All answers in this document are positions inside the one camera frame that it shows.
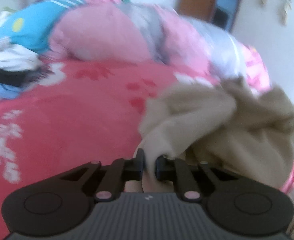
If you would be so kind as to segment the beige zip hoodie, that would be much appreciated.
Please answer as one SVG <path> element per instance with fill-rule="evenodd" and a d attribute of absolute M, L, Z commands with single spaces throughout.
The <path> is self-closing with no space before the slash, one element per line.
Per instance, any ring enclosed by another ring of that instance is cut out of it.
<path fill-rule="evenodd" d="M 146 102 L 139 126 L 146 168 L 133 192 L 171 192 L 155 177 L 165 155 L 217 165 L 281 190 L 294 204 L 294 105 L 280 87 L 255 95 L 243 79 L 178 83 Z M 294 238 L 294 218 L 287 232 Z"/>

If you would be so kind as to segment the pile of mixed clothes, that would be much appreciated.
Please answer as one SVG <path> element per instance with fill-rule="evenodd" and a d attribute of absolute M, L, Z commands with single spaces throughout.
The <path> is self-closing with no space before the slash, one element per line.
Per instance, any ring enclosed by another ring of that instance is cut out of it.
<path fill-rule="evenodd" d="M 0 13 L 0 27 L 12 11 Z M 9 37 L 0 39 L 0 100 L 15 99 L 33 84 L 52 74 L 38 55 L 21 45 L 11 44 Z"/>

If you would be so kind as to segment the pink grey floral duvet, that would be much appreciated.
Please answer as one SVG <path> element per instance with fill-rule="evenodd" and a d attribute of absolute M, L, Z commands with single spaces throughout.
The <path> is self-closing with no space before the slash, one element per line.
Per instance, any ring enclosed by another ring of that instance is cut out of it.
<path fill-rule="evenodd" d="M 188 66 L 202 81 L 242 76 L 255 91 L 270 89 L 266 66 L 255 48 L 220 27 L 156 4 L 85 0 L 67 11 L 49 36 L 52 60 L 114 59 Z"/>

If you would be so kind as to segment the blue pillow with stripes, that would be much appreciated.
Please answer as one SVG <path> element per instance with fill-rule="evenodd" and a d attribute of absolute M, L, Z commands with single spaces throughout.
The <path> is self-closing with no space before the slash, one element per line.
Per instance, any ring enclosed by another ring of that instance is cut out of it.
<path fill-rule="evenodd" d="M 55 24 L 68 11 L 87 4 L 85 0 L 44 0 L 16 11 L 0 26 L 0 39 L 8 37 L 38 54 L 49 50 L 49 37 Z"/>

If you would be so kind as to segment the wall coat hook rack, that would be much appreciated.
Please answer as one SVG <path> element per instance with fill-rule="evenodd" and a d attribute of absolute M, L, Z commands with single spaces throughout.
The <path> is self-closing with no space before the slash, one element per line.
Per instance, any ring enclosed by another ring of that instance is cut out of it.
<path fill-rule="evenodd" d="M 268 2 L 272 1 L 272 4 L 277 8 L 277 13 L 280 17 L 280 23 L 283 26 L 288 25 L 289 12 L 292 10 L 291 0 L 259 0 L 261 8 L 266 8 Z"/>

